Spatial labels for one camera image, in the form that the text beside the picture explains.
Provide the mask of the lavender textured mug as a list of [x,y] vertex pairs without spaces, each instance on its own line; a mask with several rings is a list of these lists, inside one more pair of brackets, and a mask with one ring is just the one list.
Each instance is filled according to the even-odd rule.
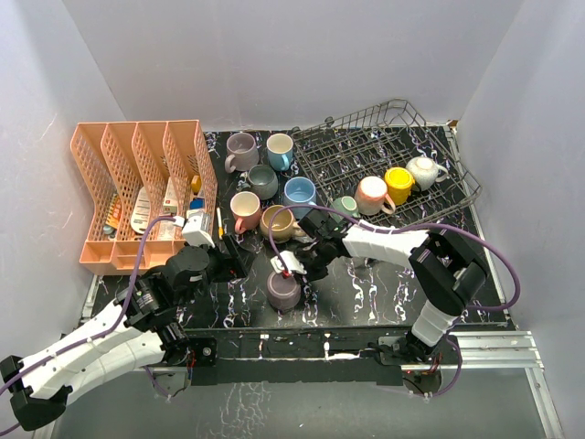
[[272,307],[288,312],[295,308],[301,299],[301,286],[294,277],[283,277],[271,273],[267,279],[267,298]]

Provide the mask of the green teal mug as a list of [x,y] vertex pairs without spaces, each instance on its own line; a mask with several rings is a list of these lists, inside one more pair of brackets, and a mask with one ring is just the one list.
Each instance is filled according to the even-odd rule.
[[336,198],[331,203],[331,208],[335,212],[330,212],[329,215],[337,222],[344,220],[346,217],[351,217],[356,220],[360,218],[357,203],[350,196]]

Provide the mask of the peach pink mug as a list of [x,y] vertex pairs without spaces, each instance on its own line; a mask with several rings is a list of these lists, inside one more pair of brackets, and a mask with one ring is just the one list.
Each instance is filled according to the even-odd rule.
[[396,205],[388,194],[387,185],[381,177],[362,178],[357,185],[354,199],[359,213],[363,216],[373,216],[379,212],[393,215],[396,210]]

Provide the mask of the yellow mug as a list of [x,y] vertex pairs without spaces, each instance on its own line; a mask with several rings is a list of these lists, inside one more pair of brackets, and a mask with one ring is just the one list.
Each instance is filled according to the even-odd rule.
[[405,167],[392,167],[384,175],[388,194],[396,206],[404,204],[415,185],[415,179]]

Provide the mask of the white speckled ceramic mug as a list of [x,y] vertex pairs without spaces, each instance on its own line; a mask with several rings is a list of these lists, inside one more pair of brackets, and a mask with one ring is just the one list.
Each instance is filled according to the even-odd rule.
[[446,167],[438,165],[426,156],[410,159],[406,169],[412,174],[418,191],[428,190],[434,183],[440,183],[449,177]]

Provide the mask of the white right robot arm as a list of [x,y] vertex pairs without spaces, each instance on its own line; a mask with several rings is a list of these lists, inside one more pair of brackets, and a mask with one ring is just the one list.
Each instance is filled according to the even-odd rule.
[[440,342],[488,278],[484,261],[467,243],[471,234],[440,223],[385,228],[332,208],[308,205],[307,210],[300,227],[313,243],[275,253],[267,278],[271,305],[282,311],[293,307],[300,280],[325,278],[337,258],[400,265],[413,271],[426,302],[393,354],[420,363],[437,356]]

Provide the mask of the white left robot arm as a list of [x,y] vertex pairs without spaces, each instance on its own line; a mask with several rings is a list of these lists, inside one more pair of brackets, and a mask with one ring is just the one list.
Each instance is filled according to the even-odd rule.
[[219,245],[186,245],[133,276],[99,314],[50,347],[2,360],[2,389],[18,426],[34,431],[52,423],[84,393],[134,369],[183,362],[189,341],[178,307],[213,283],[246,277],[252,262],[232,235]]

